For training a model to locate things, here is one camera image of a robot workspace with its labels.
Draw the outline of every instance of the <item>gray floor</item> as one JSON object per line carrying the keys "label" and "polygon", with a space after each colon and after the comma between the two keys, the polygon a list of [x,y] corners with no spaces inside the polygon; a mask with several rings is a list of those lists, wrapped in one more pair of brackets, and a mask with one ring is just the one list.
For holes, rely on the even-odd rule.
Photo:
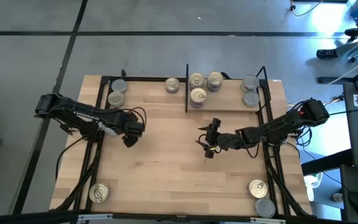
{"label": "gray floor", "polygon": [[[298,3],[297,10],[313,4]],[[80,5],[80,0],[0,0],[0,30],[72,30]],[[283,80],[288,102],[308,97],[329,101],[342,93],[341,87],[318,85],[315,78],[338,77],[358,62],[321,61],[315,52],[346,41],[328,36],[354,27],[347,6],[323,3],[304,17],[293,16],[288,8],[287,0],[89,0],[80,30],[324,32],[327,38],[77,37],[61,93],[75,99],[83,75],[118,75],[122,68],[133,76],[184,77],[189,63],[190,72],[218,70],[238,78],[265,65],[269,78]],[[0,146],[0,214],[11,209],[39,128],[34,108],[39,96],[50,92],[55,83],[68,39],[0,37],[0,137],[4,139]],[[330,111],[343,109],[342,104],[329,106]],[[344,124],[346,117],[338,116],[316,128],[306,150],[328,155],[346,149],[346,128],[337,127]],[[338,129],[343,137],[333,139],[330,132]],[[52,122],[24,212],[48,209],[55,161],[66,138]],[[314,209],[322,217],[337,218],[319,210],[321,207]]]}

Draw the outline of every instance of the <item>wooden tabletop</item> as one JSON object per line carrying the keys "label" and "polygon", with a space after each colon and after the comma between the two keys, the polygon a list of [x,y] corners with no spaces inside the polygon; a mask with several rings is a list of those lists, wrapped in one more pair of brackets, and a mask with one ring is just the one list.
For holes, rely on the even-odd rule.
{"label": "wooden tabletop", "polygon": [[[86,75],[78,101],[95,105],[101,76]],[[276,118],[287,111],[280,80],[269,80],[272,111]],[[175,94],[164,89],[163,82],[127,82],[122,108],[143,107],[147,126],[142,138],[130,148],[120,136],[106,136],[97,183],[109,186],[111,194],[103,203],[94,203],[94,212],[239,215],[253,216],[255,199],[247,190],[251,180],[267,181],[262,146],[252,159],[245,150],[229,150],[204,157],[195,143],[203,134],[198,130],[213,118],[222,123],[221,133],[258,126],[255,112],[195,111],[185,113],[185,84]],[[67,145],[80,138],[69,136]],[[80,176],[86,142],[80,142],[64,154],[50,208],[59,206],[73,190]],[[311,213],[298,152],[281,147],[285,182],[297,202]],[[81,208],[85,207],[88,186]],[[280,191],[276,187],[278,209],[283,213]]]}

